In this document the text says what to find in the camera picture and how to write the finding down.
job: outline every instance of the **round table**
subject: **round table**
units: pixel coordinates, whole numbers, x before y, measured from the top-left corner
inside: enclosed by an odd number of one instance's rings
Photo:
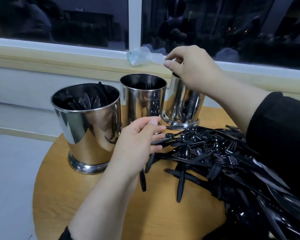
[[[200,125],[223,128],[235,124],[223,109],[203,107]],[[102,176],[74,171],[68,165],[68,151],[62,134],[44,157],[36,177],[32,207],[39,240],[59,238]],[[122,240],[199,240],[225,221],[223,202],[192,182],[185,182],[181,202],[176,202],[178,179],[163,171],[175,166],[168,160],[152,165],[145,175],[147,191],[142,192],[138,185],[130,199]]]

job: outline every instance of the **black sleeve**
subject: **black sleeve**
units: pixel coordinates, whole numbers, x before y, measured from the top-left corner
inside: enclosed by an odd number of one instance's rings
[[[65,228],[64,232],[61,234],[59,240],[72,240],[70,236],[70,232],[68,230],[68,227]]]
[[[270,93],[249,123],[247,143],[300,198],[300,101]]]

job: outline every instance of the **clear plastic bag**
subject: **clear plastic bag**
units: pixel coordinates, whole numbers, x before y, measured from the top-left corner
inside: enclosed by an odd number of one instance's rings
[[[163,54],[151,53],[149,48],[143,46],[132,51],[128,51],[127,58],[133,67],[146,65],[148,62],[160,65],[163,64],[165,59]]]

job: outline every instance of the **dark window pane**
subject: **dark window pane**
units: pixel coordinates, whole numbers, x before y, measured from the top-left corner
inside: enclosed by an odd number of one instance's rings
[[[141,43],[198,45],[215,60],[300,69],[300,0],[142,0]]]
[[[0,0],[0,38],[128,50],[128,0]]]

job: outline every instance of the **stainless steel cup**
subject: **stainless steel cup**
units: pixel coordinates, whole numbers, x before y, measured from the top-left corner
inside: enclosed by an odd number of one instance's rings
[[[199,124],[199,113],[204,102],[204,95],[192,91],[183,81],[172,74],[172,95],[166,102],[163,120],[171,126],[188,128]]]
[[[82,98],[84,93],[95,93],[96,83],[77,84],[57,91],[51,97],[65,138],[68,141],[70,166],[77,172],[94,174],[106,169],[121,131],[120,92],[104,85],[114,95],[111,104],[91,110],[73,111],[58,107],[57,99],[71,95]]]
[[[167,82],[155,75],[135,73],[120,79],[122,128],[141,117],[161,116]]]

